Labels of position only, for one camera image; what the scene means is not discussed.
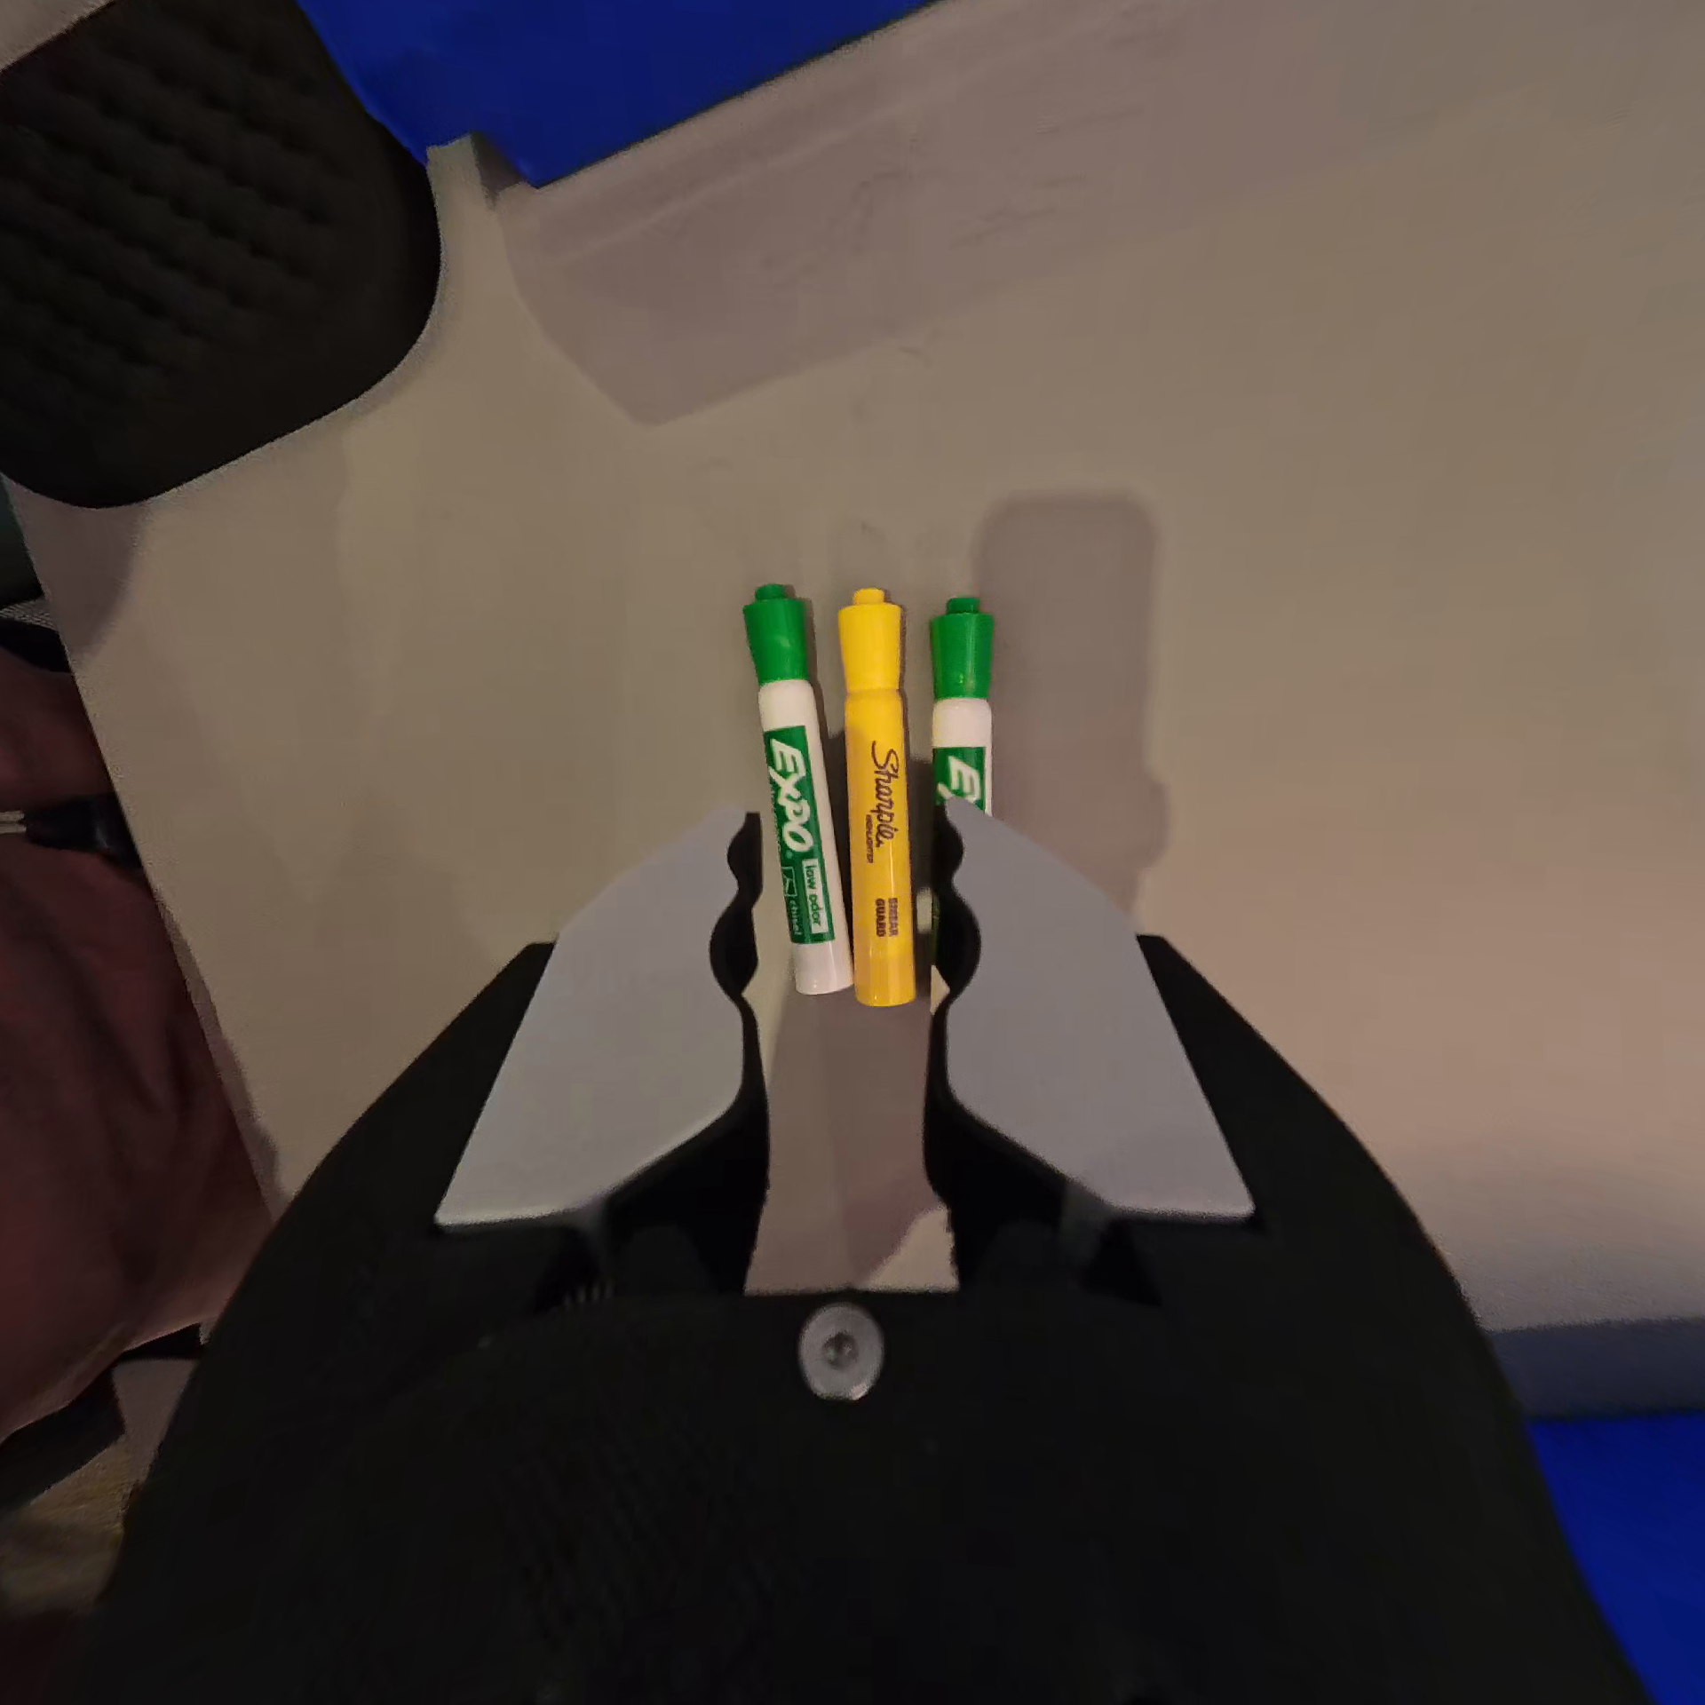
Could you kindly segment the yellow highlighter marker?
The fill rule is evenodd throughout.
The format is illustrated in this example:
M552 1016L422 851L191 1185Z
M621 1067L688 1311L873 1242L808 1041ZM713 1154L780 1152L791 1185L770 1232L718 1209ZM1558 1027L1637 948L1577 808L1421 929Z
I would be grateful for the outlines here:
M863 1006L894 1008L918 992L903 609L858 588L838 613L838 647L855 991Z

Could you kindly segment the blue plastic container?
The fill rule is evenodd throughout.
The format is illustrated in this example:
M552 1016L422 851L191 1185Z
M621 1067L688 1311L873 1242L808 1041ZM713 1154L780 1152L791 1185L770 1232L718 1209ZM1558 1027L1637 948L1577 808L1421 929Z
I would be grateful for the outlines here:
M1648 1692L1703 1701L1703 1322L1496 1331L1551 1499Z

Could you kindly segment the green dry-erase marker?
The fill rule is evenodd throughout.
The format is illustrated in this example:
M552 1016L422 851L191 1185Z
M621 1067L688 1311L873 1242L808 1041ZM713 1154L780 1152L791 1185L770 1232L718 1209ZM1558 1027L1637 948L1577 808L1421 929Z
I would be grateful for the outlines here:
M814 637L806 602L760 584L742 609L758 683L760 755L772 789L781 905L801 994L853 986L855 963L831 821Z
M927 992L946 977L940 964L951 952L943 942L951 938L951 877L962 851L946 808L958 802L992 812L992 649L995 616L971 594L951 597L929 618Z

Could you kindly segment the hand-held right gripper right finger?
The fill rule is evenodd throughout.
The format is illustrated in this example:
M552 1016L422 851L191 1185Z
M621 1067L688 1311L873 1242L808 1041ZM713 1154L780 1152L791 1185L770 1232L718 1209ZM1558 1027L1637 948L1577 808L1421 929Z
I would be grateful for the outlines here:
M934 854L949 1109L1101 1216L1248 1221L1250 1190L1131 918L962 800L937 809Z

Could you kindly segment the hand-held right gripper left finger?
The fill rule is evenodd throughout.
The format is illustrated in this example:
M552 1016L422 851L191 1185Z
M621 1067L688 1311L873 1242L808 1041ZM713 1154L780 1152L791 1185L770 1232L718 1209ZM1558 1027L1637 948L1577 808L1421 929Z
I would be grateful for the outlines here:
M760 825L720 806L559 929L437 1208L443 1229L590 1225L748 1085Z

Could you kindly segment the person's maroon clothing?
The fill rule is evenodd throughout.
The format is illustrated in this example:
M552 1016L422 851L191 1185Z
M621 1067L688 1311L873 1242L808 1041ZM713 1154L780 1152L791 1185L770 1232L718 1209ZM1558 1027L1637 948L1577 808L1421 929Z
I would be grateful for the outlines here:
M153 890L4 835L2 1436L214 1322L270 1228Z

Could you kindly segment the large blue plastic bin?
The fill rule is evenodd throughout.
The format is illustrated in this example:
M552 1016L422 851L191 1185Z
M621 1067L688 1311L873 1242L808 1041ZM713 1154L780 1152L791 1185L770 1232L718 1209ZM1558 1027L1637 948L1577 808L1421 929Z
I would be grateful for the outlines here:
M534 187L849 48L923 1L303 1L363 108L426 163L464 135Z

